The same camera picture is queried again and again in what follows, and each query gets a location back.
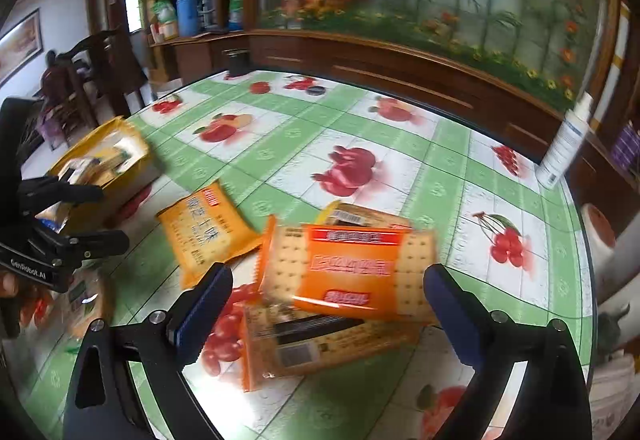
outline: purple plaid fabric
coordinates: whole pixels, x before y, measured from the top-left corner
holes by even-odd
[[[620,135],[613,145],[611,159],[626,171],[638,154],[640,154],[640,135],[631,123],[628,123],[620,131]]]

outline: white wall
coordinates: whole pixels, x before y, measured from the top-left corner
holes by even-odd
[[[18,4],[0,30],[0,36],[24,16],[40,9],[40,30],[44,51],[14,74],[0,87],[0,102],[9,96],[30,96],[40,87],[40,77],[47,66],[44,56],[48,50],[67,52],[89,35],[84,0],[31,0]]]

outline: metal screw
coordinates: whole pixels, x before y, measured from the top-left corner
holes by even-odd
[[[566,324],[560,319],[551,319],[551,325],[559,332],[564,332],[566,330]]]
[[[502,310],[494,310],[491,312],[491,319],[497,323],[505,323],[509,320],[509,316]]]
[[[164,318],[166,317],[166,312],[164,310],[156,310],[155,312],[151,312],[151,314],[149,315],[149,320],[157,325],[160,324],[162,321],[164,321]]]
[[[102,319],[96,319],[89,325],[89,328],[91,328],[92,332],[99,332],[104,328],[104,321]]]

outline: window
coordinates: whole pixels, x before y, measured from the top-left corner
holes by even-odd
[[[142,16],[140,16],[140,0],[124,0],[129,21],[129,33],[142,28]]]

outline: white bottle cap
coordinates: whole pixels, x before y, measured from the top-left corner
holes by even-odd
[[[580,120],[587,122],[589,120],[589,111],[591,109],[592,100],[591,96],[587,92],[584,92],[582,97],[580,97],[580,100],[575,103],[574,115]]]

